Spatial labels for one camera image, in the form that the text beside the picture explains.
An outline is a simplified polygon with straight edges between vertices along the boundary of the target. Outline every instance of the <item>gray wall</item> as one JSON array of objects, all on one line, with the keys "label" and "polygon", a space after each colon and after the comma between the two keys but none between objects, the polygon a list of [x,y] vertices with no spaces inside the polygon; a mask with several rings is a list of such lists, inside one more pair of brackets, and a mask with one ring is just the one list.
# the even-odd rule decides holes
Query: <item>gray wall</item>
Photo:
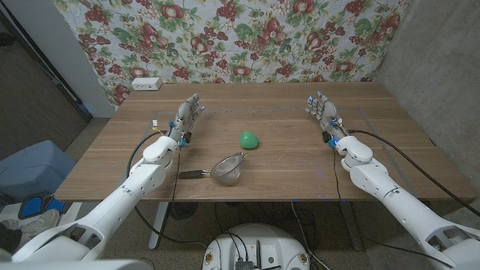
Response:
[{"label": "gray wall", "polygon": [[480,1],[413,0],[376,81],[480,190]]},{"label": "gray wall", "polygon": [[[63,16],[50,0],[4,0],[16,19],[94,117],[111,117],[98,77]],[[4,8],[0,11],[7,15]]]}]

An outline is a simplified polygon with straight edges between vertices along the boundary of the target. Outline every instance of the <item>concrete wall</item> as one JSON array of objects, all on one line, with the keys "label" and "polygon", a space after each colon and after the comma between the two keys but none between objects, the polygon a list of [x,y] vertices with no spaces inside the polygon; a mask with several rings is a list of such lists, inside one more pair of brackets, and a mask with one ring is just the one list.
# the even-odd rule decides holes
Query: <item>concrete wall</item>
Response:
[{"label": "concrete wall", "polygon": [[413,0],[376,81],[480,190],[480,1]]}]

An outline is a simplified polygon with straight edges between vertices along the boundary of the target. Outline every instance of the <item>green ball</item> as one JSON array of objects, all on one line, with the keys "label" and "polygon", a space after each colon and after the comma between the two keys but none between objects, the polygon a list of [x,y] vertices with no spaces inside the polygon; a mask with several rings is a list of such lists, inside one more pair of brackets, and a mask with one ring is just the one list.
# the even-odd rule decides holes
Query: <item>green ball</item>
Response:
[{"label": "green ball", "polygon": [[240,136],[240,146],[244,149],[254,149],[258,146],[258,138],[250,131],[245,131]]}]

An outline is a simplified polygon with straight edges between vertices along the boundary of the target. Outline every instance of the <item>blue bin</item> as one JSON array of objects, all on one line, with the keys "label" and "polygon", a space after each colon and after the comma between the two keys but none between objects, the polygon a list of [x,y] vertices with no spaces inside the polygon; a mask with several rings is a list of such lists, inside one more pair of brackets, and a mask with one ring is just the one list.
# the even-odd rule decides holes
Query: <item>blue bin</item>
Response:
[{"label": "blue bin", "polygon": [[19,202],[43,191],[54,193],[74,167],[53,142],[39,142],[0,160],[0,193]]}]

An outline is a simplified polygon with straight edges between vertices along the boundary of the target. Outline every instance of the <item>white power strip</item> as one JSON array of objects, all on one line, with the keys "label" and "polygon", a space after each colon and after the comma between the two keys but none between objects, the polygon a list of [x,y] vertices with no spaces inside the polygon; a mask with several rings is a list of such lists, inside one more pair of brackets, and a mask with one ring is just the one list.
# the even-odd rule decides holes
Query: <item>white power strip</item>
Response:
[{"label": "white power strip", "polygon": [[162,81],[160,78],[135,78],[132,86],[133,90],[158,90]]}]

